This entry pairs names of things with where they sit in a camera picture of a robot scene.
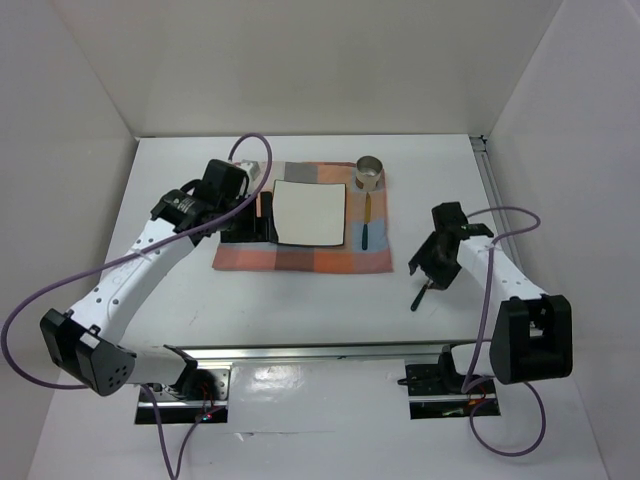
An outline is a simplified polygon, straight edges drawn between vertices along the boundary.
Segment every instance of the stainless steel cup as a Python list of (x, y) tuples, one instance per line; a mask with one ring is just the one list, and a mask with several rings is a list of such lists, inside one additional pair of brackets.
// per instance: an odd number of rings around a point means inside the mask
[(375, 190), (382, 175), (382, 162), (376, 157), (362, 157), (356, 162), (356, 185), (365, 192)]

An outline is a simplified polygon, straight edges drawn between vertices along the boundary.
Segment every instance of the plaid tablecloth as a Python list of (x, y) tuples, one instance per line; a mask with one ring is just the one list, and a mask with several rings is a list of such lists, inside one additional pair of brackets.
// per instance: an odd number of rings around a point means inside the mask
[[(264, 171), (265, 164), (260, 164)], [(347, 185), (345, 243), (339, 247), (294, 247), (272, 243), (220, 244), (213, 260), (216, 270), (292, 270), (316, 273), (383, 273), (393, 271), (387, 240), (387, 189), (384, 172), (371, 195), (369, 245), (362, 250), (365, 196), (355, 183), (354, 163), (274, 162), (265, 190), (276, 180)]]

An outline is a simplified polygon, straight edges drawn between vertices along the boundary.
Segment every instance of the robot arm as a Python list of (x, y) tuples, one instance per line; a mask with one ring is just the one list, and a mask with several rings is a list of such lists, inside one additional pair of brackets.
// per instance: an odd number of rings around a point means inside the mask
[[(531, 282), (499, 245), (492, 245), (493, 233), (486, 225), (469, 224), (460, 203), (444, 203), (432, 214), (435, 231), (409, 262), (411, 274), (420, 267), (432, 288), (447, 289), (463, 268), (484, 286), (494, 248), (491, 304), (498, 317), (489, 347), (492, 374), (503, 384), (569, 375), (571, 306), (566, 298), (547, 295)], [(458, 373), (466, 373), (454, 358), (470, 358), (472, 347), (446, 347), (443, 356), (450, 361), (442, 363), (456, 364)]]
[[(206, 375), (184, 352), (166, 345), (132, 352), (119, 342), (160, 281), (216, 230), (206, 229), (146, 253), (142, 249), (228, 212), (242, 200), (240, 191), (244, 187), (246, 193), (249, 184), (246, 169), (211, 160), (202, 180), (164, 195), (127, 252), (137, 256), (111, 270), (65, 313), (51, 309), (42, 318), (40, 329), (53, 362), (102, 396), (126, 383), (168, 385), (187, 397), (197, 391)], [(231, 226), (230, 221), (218, 230)]]

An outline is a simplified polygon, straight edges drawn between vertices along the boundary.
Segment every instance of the white enclosure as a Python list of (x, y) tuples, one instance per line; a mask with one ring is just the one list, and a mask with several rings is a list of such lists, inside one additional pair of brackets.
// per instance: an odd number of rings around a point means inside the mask
[(53, 0), (136, 135), (489, 133), (558, 0)]
[[(136, 136), (483, 134), (503, 202), (542, 217), (519, 255), (572, 303), (607, 474), (635, 478), (639, 14), (640, 0), (5, 0), (0, 318), (104, 259)], [(87, 285), (17, 322), (31, 372), (57, 378), (36, 319)], [(23, 479), (51, 392), (2, 360), (0, 379), (0, 476)]]

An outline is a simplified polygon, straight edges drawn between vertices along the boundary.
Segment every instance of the white tabletop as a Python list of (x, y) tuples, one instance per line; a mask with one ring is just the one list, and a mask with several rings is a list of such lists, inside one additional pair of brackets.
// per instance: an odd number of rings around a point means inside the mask
[[(131, 246), (159, 198), (226, 159), (234, 138), (143, 139), (122, 202), (109, 258)], [(355, 162), (380, 158), (387, 174), (394, 272), (326, 275), (220, 272), (211, 268), (218, 235), (206, 239), (149, 297), (122, 343), (139, 345), (264, 345), (391, 342), (475, 338), (482, 288), (464, 273), (446, 292), (409, 306), (425, 281), (407, 262), (433, 231), (431, 208), (460, 201), (488, 206), (469, 139), (443, 136), (271, 137), (276, 161)], [(238, 159), (264, 160), (248, 140)], [(495, 231), (490, 215), (482, 219)]]
[[(224, 158), (232, 138), (141, 141), (109, 257), (124, 252), (160, 195)], [(447, 292), (409, 305), (421, 282), (407, 261), (432, 230), (431, 207), (460, 200), (487, 206), (465, 136), (272, 137), (276, 160), (380, 158), (388, 174), (389, 239), (395, 272), (339, 276), (216, 272), (216, 240), (203, 242), (152, 294), (131, 325), (132, 344), (229, 345), (470, 338), (481, 288), (461, 274)], [(240, 158), (261, 160), (257, 141)], [(484, 219), (493, 228), (490, 217)], [(354, 291), (370, 292), (366, 298)], [(70, 382), (66, 375), (61, 381)], [(196, 429), (181, 478), (563, 478), (606, 473), (572, 378), (538, 382), (547, 437), (532, 455), (505, 459), (473, 439), (466, 419), (410, 420), (398, 360), (242, 365), (234, 368), (227, 424)], [(502, 416), (478, 419), (505, 449), (531, 443), (535, 401), (521, 385), (499, 386)], [(137, 389), (101, 398), (56, 392), (29, 478), (166, 478), (155, 427), (134, 426)], [(172, 458), (187, 430), (166, 427)]]

